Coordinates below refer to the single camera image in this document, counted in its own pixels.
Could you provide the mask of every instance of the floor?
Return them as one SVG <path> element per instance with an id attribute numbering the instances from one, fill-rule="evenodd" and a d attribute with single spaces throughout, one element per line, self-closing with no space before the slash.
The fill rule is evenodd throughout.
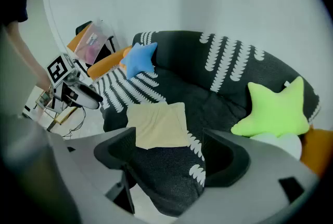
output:
<path id="1" fill-rule="evenodd" d="M 103 117 L 100 110 L 85 109 L 86 118 L 82 127 L 72 132 L 71 139 L 82 138 L 86 136 L 96 135 L 103 133 Z M 83 110 L 75 110 L 69 118 L 62 124 L 56 124 L 52 129 L 52 133 L 57 133 L 62 136 L 69 133 L 69 129 L 77 127 L 83 119 Z M 131 197 L 135 207 L 135 217 L 141 219 L 149 224 L 170 224 L 176 218 L 163 215 L 157 211 L 150 198 L 143 192 L 143 190 L 136 185 L 131 190 Z"/>

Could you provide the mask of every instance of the sofa armrest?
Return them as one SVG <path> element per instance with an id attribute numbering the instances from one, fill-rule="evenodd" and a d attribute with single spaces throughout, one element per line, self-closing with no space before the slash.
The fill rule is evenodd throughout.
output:
<path id="1" fill-rule="evenodd" d="M 113 66 L 119 64 L 123 58 L 124 51 L 130 47 L 132 46 L 123 48 L 95 63 L 87 70 L 88 75 L 94 80 L 107 73 Z"/>

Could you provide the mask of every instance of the yellow-green pillow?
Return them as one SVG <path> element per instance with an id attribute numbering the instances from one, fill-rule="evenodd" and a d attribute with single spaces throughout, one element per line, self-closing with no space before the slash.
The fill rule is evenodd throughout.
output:
<path id="1" fill-rule="evenodd" d="M 272 133 L 280 136 L 287 133 L 304 134 L 309 123 L 303 114 L 304 82 L 298 76 L 280 93 L 275 93 L 255 83 L 248 83 L 252 100 L 249 116 L 231 128 L 235 135 L 254 136 Z"/>

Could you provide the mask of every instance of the black cable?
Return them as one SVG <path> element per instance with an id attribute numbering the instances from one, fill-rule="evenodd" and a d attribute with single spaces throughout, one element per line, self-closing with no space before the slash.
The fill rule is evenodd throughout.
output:
<path id="1" fill-rule="evenodd" d="M 71 139 L 71 138 L 72 138 L 72 135 L 73 135 L 73 134 L 72 134 L 72 131 L 79 130 L 79 129 L 82 127 L 83 122 L 84 122 L 84 119 L 85 119 L 85 117 L 87 116 L 84 107 L 82 107 L 82 110 L 83 110 L 83 120 L 82 120 L 82 122 L 81 122 L 77 127 L 75 127 L 74 129 L 69 129 L 69 133 L 66 134 L 66 135 L 64 135 L 63 138 L 64 138 L 64 137 L 69 137 L 69 139 Z"/>

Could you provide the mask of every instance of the beige cloth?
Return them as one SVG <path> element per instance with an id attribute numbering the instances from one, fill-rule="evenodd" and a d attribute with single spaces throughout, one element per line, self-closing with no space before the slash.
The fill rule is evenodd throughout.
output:
<path id="1" fill-rule="evenodd" d="M 132 104 L 128 107 L 127 118 L 127 127 L 136 128 L 137 147 L 189 145 L 184 103 Z"/>

